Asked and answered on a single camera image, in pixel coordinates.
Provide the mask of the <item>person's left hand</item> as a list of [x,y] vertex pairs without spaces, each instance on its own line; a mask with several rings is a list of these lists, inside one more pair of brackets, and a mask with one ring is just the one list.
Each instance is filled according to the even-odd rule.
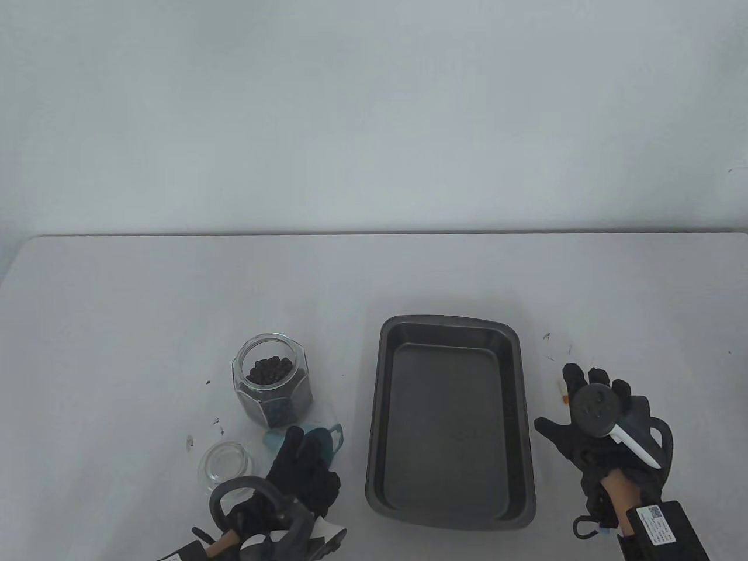
[[[301,427],[289,427],[265,480],[278,491],[296,497],[316,517],[326,517],[340,491],[340,478],[321,457],[321,445]],[[227,515],[230,531],[241,539],[281,531],[283,524],[265,495],[254,492]]]

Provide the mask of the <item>person's right hand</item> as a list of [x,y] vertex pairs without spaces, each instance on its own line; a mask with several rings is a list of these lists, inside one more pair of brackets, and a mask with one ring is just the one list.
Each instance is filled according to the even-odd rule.
[[535,430],[581,473],[587,515],[577,521],[617,528],[619,518],[603,479],[619,470],[639,488],[644,502],[660,501],[673,460],[671,428],[652,416],[646,396],[633,394],[626,381],[611,380],[603,369],[583,372],[578,364],[567,363],[563,380],[569,423],[538,417]]

